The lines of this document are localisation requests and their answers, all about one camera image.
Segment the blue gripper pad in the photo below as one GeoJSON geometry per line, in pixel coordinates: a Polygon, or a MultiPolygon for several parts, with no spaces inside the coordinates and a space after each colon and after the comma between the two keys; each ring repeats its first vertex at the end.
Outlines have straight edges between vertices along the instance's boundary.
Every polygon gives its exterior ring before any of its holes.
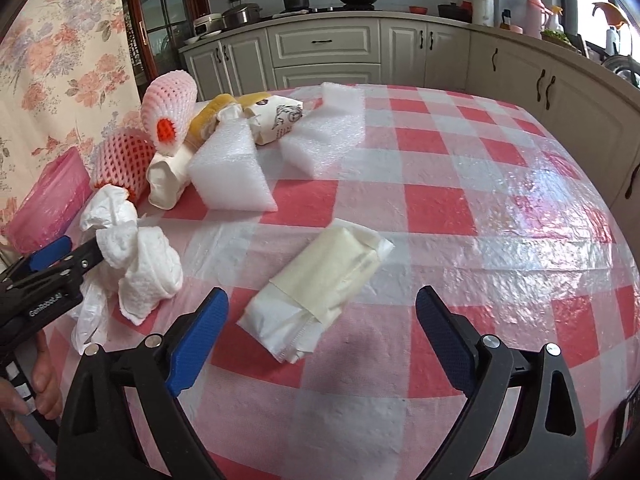
{"type": "Polygon", "coordinates": [[[214,288],[198,307],[169,360],[166,386],[172,396],[191,388],[210,350],[220,335],[229,313],[229,300],[221,288],[214,288]]]}
{"type": "Polygon", "coordinates": [[[48,246],[35,251],[29,257],[29,268],[32,272],[39,272],[51,264],[64,258],[71,252],[71,238],[62,236],[48,246]]]}
{"type": "Polygon", "coordinates": [[[474,353],[477,355],[477,351],[465,338],[456,318],[462,318],[471,330],[475,329],[465,317],[450,313],[430,286],[424,286],[418,292],[415,313],[451,386],[464,392],[469,398],[476,389],[474,353]]]}

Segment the kitchen cabinet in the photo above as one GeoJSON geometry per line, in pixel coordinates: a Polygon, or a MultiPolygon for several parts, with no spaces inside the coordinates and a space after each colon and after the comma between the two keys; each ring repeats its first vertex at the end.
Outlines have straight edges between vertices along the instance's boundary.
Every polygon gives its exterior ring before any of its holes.
{"type": "Polygon", "coordinates": [[[545,89],[552,77],[550,61],[549,56],[531,48],[503,41],[494,58],[498,76],[497,99],[521,106],[544,124],[545,89]]]}
{"type": "Polygon", "coordinates": [[[237,34],[220,41],[222,57],[236,96],[276,88],[265,29],[237,34]]]}
{"type": "Polygon", "coordinates": [[[476,32],[466,90],[532,114],[580,165],[607,206],[614,203],[640,151],[638,111],[547,54],[476,32]]]}
{"type": "Polygon", "coordinates": [[[267,28],[276,68],[320,63],[380,63],[375,18],[323,18],[267,28]]]}
{"type": "Polygon", "coordinates": [[[323,63],[276,68],[278,90],[319,85],[325,81],[341,84],[380,84],[380,65],[373,63],[323,63]]]}
{"type": "Polygon", "coordinates": [[[550,60],[549,66],[552,80],[545,87],[548,109],[543,97],[541,122],[611,206],[625,187],[640,152],[640,113],[596,80],[564,63],[550,60]]]}
{"type": "Polygon", "coordinates": [[[474,32],[471,34],[469,49],[469,69],[466,78],[466,92],[472,95],[499,99],[500,78],[497,72],[497,57],[504,40],[474,32]]]}
{"type": "Polygon", "coordinates": [[[464,91],[471,34],[464,28],[428,23],[425,41],[424,86],[464,91]]]}
{"type": "Polygon", "coordinates": [[[426,22],[380,20],[384,84],[424,86],[426,34],[426,22]]]}
{"type": "Polygon", "coordinates": [[[628,168],[622,189],[610,209],[618,227],[625,235],[626,243],[629,244],[636,262],[640,262],[640,179],[637,178],[638,174],[633,179],[636,168],[640,168],[640,153],[636,154],[632,167],[628,168]],[[627,194],[632,179],[634,182],[631,193],[627,194]]]}
{"type": "Polygon", "coordinates": [[[187,70],[198,86],[198,101],[231,93],[231,84],[219,41],[188,50],[184,54],[187,70]]]}

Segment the stove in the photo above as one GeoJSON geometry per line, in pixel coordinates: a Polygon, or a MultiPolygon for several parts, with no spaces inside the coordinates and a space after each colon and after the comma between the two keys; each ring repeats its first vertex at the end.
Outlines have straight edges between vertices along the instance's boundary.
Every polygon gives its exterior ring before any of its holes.
{"type": "Polygon", "coordinates": [[[306,9],[291,9],[283,10],[273,16],[264,18],[263,20],[270,20],[271,18],[284,18],[286,16],[301,16],[303,14],[319,14],[321,12],[343,12],[345,10],[376,10],[373,5],[345,5],[342,7],[313,7],[306,9]]]}

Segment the plastic table cover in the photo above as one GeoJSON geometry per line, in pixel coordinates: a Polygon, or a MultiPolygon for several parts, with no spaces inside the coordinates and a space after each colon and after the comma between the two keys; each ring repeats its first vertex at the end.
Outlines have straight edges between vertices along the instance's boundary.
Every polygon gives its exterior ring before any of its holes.
{"type": "MultiPolygon", "coordinates": [[[[180,402],[229,479],[414,480],[465,402],[415,318],[415,295],[430,284],[480,333],[533,351],[560,345],[596,471],[614,410],[640,380],[638,270],[605,203],[522,108],[362,88],[366,140],[322,180],[285,165],[277,143],[259,150],[277,212],[207,210],[193,187],[171,211],[140,205],[180,254],[186,280],[139,327],[114,308],[106,349],[164,333],[221,286],[230,319],[180,402]],[[316,352],[281,365],[236,321],[334,217],[376,229],[396,248],[316,352]]],[[[320,89],[279,93],[313,107],[320,89]]],[[[65,393],[79,360],[72,327],[63,316],[47,329],[65,393]]],[[[495,460],[516,395],[508,393],[477,471],[495,460]]],[[[164,470],[135,395],[130,403],[150,463],[164,470]]]]}

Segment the cabinet door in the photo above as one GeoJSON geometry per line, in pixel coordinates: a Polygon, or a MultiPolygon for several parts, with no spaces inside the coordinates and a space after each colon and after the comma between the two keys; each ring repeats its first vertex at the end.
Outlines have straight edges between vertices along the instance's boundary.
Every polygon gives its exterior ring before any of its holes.
{"type": "Polygon", "coordinates": [[[187,70],[198,85],[198,101],[231,92],[219,41],[207,43],[184,54],[187,70]]]}
{"type": "Polygon", "coordinates": [[[319,85],[325,81],[341,84],[380,84],[380,65],[371,63],[325,63],[277,68],[278,90],[319,85]]]}
{"type": "Polygon", "coordinates": [[[465,90],[468,94],[499,99],[497,57],[502,40],[483,34],[471,33],[469,50],[469,70],[465,90]]]}
{"type": "Polygon", "coordinates": [[[552,73],[555,80],[549,87],[549,110],[543,98],[542,123],[611,206],[628,180],[640,150],[640,114],[576,69],[554,61],[552,73]]]}
{"type": "Polygon", "coordinates": [[[501,41],[497,47],[497,99],[524,108],[542,122],[551,58],[511,41],[501,41]]]}
{"type": "Polygon", "coordinates": [[[640,167],[640,153],[636,155],[633,166],[628,169],[626,179],[620,189],[620,193],[610,206],[613,218],[616,219],[618,227],[625,235],[626,243],[629,244],[631,252],[636,259],[636,263],[640,262],[640,175],[636,174],[633,186],[629,190],[633,172],[640,167]]]}
{"type": "Polygon", "coordinates": [[[464,28],[429,23],[425,48],[424,85],[439,90],[463,91],[469,66],[470,33],[464,28]]]}
{"type": "Polygon", "coordinates": [[[380,20],[382,83],[424,86],[426,22],[380,20]]]}
{"type": "Polygon", "coordinates": [[[275,90],[276,81],[265,29],[236,34],[220,43],[233,95],[275,90]]]}

